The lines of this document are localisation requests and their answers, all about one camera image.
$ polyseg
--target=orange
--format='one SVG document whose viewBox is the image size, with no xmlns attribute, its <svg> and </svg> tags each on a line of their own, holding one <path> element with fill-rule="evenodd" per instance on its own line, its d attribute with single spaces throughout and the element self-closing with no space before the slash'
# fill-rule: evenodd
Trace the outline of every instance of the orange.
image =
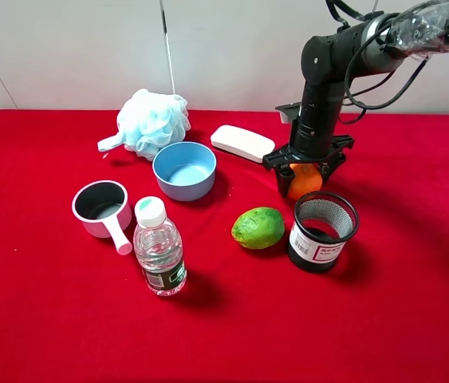
<svg viewBox="0 0 449 383">
<path fill-rule="evenodd" d="M 289 186 L 288 198 L 298 200 L 304 194 L 321 189 L 323 179 L 317 167 L 313 164 L 291 164 L 295 179 Z"/>
</svg>

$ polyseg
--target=plastic wrap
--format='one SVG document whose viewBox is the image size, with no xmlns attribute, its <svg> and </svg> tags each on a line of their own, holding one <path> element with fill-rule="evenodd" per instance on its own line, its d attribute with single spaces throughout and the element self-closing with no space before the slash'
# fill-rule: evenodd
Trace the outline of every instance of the plastic wrap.
<svg viewBox="0 0 449 383">
<path fill-rule="evenodd" d="M 417 57 L 449 52 L 443 32 L 449 23 L 449 0 L 425 2 L 392 21 L 393 46 Z"/>
</svg>

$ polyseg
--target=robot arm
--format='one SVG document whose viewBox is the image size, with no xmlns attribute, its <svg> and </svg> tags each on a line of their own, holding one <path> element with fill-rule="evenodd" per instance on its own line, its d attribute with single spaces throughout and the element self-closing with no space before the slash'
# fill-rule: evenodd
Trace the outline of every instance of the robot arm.
<svg viewBox="0 0 449 383">
<path fill-rule="evenodd" d="M 412 54 L 449 52 L 449 1 L 425 2 L 403 14 L 379 12 L 366 16 L 347 8 L 341 0 L 326 1 L 331 15 L 343 26 L 332 36 L 315 36 L 305 44 L 301 103 L 277 107 L 291 121 L 289 143 L 263 158 L 267 170 L 275 169 L 282 195 L 286 195 L 294 179 L 290 164 L 318 164 L 326 181 L 345 162 L 343 150 L 351 148 L 354 139 L 333 135 L 345 97 L 363 108 L 359 119 L 366 109 L 385 106 L 368 107 L 355 101 L 349 90 L 354 78 L 393 73 Z M 350 27 L 334 5 L 365 21 Z"/>
</svg>

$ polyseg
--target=mesh cup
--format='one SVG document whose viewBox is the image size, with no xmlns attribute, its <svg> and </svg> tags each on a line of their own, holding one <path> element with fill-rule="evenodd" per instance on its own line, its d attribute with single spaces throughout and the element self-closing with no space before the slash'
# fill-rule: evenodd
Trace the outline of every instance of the mesh cup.
<svg viewBox="0 0 449 383">
<path fill-rule="evenodd" d="M 302 270 L 328 270 L 358 227 L 359 216 L 346 199 L 326 191 L 306 194 L 295 205 L 289 258 Z"/>
</svg>

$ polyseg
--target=bottle label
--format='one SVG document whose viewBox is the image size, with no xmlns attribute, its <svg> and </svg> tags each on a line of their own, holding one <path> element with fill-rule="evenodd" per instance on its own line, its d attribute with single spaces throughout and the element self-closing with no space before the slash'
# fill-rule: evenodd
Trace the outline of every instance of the bottle label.
<svg viewBox="0 0 449 383">
<path fill-rule="evenodd" d="M 326 245 L 306 237 L 298 228 L 297 223 L 289 235 L 289 244 L 301 258 L 312 263 L 328 263 L 337 258 L 345 243 Z"/>
<path fill-rule="evenodd" d="M 185 264 L 183 263 L 183 258 L 168 271 L 163 273 L 152 273 L 143 269 L 144 277 L 146 277 L 146 282 L 153 287 L 155 290 L 172 290 L 177 287 L 185 277 Z"/>
</svg>

